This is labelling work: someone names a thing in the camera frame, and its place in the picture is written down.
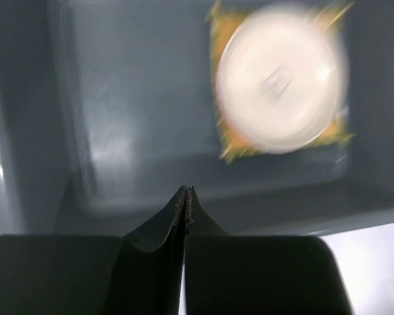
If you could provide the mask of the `yellow bamboo mat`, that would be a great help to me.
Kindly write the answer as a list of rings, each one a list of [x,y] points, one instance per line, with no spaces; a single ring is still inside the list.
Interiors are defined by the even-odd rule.
[[[333,1],[325,7],[311,7],[310,15],[314,19],[324,24],[327,30],[336,33],[343,25],[343,16],[353,6],[348,1]],[[256,150],[253,146],[246,142],[237,133],[230,124],[225,121],[221,113],[221,107],[217,99],[215,88],[216,74],[218,64],[227,43],[232,38],[234,32],[243,23],[243,21],[255,9],[244,7],[224,7],[220,1],[216,1],[210,9],[206,18],[209,21],[209,66],[211,89],[213,95],[213,108],[217,126],[217,132],[221,144],[221,153],[219,158],[225,163],[230,164],[237,158],[261,155],[263,152]],[[314,148],[319,146],[329,146],[337,144],[341,147],[350,143],[355,137],[354,133],[349,132],[347,126],[347,109],[345,105],[336,115],[328,128],[323,131],[314,141],[305,145],[306,148]]]

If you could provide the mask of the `cream plate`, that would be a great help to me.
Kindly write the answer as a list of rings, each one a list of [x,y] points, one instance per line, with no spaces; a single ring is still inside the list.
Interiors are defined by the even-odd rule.
[[[327,30],[310,8],[284,3],[255,10],[218,64],[221,113],[263,154],[304,148],[345,106],[349,65],[341,32]]]

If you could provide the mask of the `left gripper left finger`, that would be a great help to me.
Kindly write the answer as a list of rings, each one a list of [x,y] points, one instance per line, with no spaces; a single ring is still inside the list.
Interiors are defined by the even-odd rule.
[[[0,235],[0,314],[176,314],[185,201],[122,237]]]

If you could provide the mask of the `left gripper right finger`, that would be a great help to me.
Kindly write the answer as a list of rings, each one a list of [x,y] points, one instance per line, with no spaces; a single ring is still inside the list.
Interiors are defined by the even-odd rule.
[[[335,258],[316,236],[233,236],[194,187],[185,207],[188,314],[350,314]]]

